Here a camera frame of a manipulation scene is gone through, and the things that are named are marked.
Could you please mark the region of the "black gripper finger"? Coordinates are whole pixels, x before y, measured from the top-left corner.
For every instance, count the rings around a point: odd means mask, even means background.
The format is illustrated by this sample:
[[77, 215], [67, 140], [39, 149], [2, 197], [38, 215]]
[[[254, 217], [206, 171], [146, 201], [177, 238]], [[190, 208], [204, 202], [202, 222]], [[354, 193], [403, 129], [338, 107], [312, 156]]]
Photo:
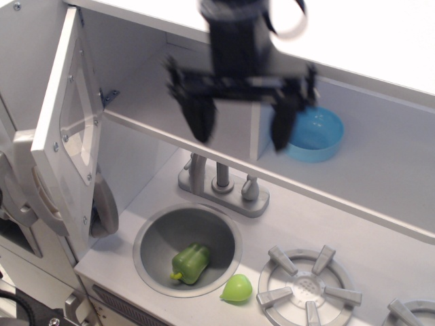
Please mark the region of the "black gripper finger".
[[275, 151], [282, 151], [290, 141], [297, 114], [305, 109], [305, 103], [299, 98], [284, 98], [276, 102], [273, 109], [271, 140]]
[[212, 98], [178, 96], [177, 102], [194, 138], [208, 143], [215, 124], [216, 106]]

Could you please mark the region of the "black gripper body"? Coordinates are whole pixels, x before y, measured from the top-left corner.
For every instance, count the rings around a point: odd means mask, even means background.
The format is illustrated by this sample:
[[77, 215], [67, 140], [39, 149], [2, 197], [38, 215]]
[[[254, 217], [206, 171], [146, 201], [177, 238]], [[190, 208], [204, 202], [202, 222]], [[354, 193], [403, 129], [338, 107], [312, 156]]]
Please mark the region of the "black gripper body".
[[184, 109], [214, 106], [214, 100], [284, 103], [294, 97], [302, 106], [317, 104], [317, 69], [313, 63], [274, 51], [254, 72], [237, 71], [242, 64], [228, 61], [218, 71], [210, 55], [166, 59], [169, 94]]

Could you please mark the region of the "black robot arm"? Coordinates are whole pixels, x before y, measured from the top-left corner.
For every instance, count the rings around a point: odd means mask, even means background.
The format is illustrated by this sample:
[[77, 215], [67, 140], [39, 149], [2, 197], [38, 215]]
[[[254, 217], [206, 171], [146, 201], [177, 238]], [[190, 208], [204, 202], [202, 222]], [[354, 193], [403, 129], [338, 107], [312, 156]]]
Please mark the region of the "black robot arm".
[[165, 65], [194, 138], [209, 141], [215, 99], [259, 102], [272, 106], [271, 139], [276, 151], [285, 149], [297, 114], [317, 102], [315, 65], [287, 63], [274, 47], [269, 1], [200, 1], [199, 12], [209, 26], [210, 67], [183, 67], [172, 57]]

